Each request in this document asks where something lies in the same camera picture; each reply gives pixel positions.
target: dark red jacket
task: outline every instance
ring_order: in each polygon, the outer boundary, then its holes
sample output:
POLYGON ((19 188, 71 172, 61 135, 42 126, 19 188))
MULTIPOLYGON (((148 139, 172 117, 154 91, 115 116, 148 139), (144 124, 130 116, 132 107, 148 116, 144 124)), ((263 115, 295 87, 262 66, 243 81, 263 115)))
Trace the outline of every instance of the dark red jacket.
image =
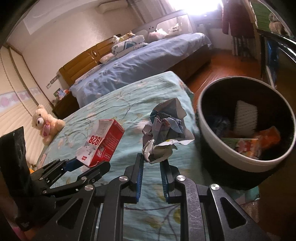
POLYGON ((253 25, 244 5, 231 1, 224 5, 222 16, 223 33, 228 34, 229 25, 233 37, 254 38, 253 25))

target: crumpled paper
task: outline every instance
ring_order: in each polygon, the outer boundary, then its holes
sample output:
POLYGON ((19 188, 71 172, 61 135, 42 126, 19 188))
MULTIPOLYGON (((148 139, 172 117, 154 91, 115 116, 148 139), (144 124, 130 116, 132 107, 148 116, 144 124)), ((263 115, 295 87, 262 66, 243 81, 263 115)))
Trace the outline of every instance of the crumpled paper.
POLYGON ((150 121, 144 126, 143 155, 147 162, 154 164, 166 160, 177 149, 175 143, 188 145, 194 140, 186 128, 185 110, 178 98, 169 99, 155 106, 150 121))

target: wooden nightstand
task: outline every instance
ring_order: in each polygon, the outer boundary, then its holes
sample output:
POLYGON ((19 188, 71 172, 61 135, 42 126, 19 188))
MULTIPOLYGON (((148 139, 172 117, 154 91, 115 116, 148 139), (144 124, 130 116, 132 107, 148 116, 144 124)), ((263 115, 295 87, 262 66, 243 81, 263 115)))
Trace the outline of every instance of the wooden nightstand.
POLYGON ((65 95, 52 109, 52 112, 59 118, 64 119, 75 111, 79 110, 76 98, 71 92, 65 95))

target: metal bolt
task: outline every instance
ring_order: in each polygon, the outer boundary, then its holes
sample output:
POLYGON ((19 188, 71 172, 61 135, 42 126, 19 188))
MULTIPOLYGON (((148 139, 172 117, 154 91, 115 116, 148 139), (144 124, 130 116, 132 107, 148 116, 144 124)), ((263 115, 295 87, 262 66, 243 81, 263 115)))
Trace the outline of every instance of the metal bolt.
POLYGON ((120 176, 120 177, 119 177, 119 180, 120 180, 121 182, 125 182, 125 181, 128 180, 128 177, 127 177, 127 176, 120 176))
POLYGON ((219 190, 220 186, 218 184, 212 184, 211 188, 215 191, 219 190))
POLYGON ((91 190, 93 190, 93 188, 94 188, 94 186, 91 184, 88 184, 84 187, 85 191, 91 191, 91 190))
POLYGON ((183 175, 178 175, 178 176, 176 177, 176 179, 177 179, 178 181, 180 181, 180 182, 183 182, 183 181, 185 181, 186 177, 183 176, 183 175))

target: teddy bear's snout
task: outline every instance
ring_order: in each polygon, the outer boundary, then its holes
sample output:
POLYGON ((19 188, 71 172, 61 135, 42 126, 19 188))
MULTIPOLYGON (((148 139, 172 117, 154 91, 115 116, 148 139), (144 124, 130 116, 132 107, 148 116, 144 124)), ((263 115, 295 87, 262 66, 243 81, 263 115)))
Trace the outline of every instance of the teddy bear's snout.
POLYGON ((38 127, 41 127, 41 126, 43 126, 43 124, 44 124, 44 120, 43 120, 43 118, 39 117, 39 118, 37 119, 37 126, 38 126, 38 127))

